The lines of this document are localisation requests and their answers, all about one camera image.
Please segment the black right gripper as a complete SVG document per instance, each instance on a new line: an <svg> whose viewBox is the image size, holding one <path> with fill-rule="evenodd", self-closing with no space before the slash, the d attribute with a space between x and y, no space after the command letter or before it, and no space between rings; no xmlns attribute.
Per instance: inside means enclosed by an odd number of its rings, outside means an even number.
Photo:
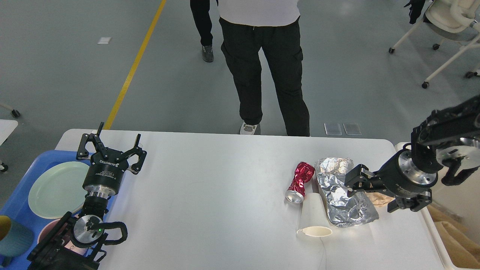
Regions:
<svg viewBox="0 0 480 270"><path fill-rule="evenodd" d="M438 173L421 171L411 157L411 150L398 151L377 171L377 175L364 164L358 164L346 173L344 185L347 197L357 192L379 192L394 200L387 205L388 213L398 209L418 212L432 203L432 188Z"/></svg>

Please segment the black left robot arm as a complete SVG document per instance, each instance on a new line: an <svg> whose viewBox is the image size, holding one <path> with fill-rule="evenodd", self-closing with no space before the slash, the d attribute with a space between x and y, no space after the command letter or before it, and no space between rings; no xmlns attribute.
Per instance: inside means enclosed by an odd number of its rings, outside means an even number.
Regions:
<svg viewBox="0 0 480 270"><path fill-rule="evenodd" d="M123 222L105 222L108 202L118 195L124 174L138 174L147 152L140 146L140 134L127 151L106 147L101 141L101 122L96 133L84 133L76 159L88 160L83 188L85 201L79 215L67 212L27 256L30 270L97 270L107 255L103 246L127 240Z"/></svg>

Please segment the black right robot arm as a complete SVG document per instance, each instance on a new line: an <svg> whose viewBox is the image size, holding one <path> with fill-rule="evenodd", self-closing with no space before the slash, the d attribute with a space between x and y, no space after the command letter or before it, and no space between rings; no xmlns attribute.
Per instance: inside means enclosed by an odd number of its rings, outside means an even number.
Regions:
<svg viewBox="0 0 480 270"><path fill-rule="evenodd" d="M377 192L394 200L389 213L398 209L418 212L432 203L438 172L445 186L458 186L479 168L479 95L431 115L415 127L410 143L403 146L378 171L359 164L345 176L347 196Z"/></svg>

